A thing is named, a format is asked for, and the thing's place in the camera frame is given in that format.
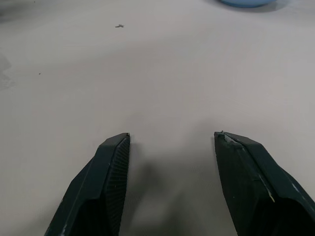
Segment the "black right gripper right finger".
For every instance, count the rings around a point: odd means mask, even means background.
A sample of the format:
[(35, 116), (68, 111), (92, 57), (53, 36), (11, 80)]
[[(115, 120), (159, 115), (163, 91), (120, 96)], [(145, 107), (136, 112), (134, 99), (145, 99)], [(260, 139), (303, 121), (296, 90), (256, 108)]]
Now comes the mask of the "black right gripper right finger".
[(315, 236), (315, 202), (262, 144), (223, 131), (214, 143), (238, 236)]

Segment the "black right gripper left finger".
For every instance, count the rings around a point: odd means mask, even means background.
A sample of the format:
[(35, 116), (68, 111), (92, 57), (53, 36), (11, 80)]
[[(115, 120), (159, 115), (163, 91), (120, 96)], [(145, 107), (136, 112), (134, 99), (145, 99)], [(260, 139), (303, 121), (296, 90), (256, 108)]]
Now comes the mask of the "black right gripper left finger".
[(71, 181), (44, 236), (119, 236), (130, 134), (106, 139)]

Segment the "blue bowl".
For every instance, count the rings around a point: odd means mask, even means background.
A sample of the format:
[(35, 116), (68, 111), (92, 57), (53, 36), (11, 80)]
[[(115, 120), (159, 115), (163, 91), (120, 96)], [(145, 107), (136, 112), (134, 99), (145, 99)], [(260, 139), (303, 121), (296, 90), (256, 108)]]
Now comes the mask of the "blue bowl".
[(220, 2), (240, 8), (255, 8), (267, 5), (276, 0), (219, 0)]

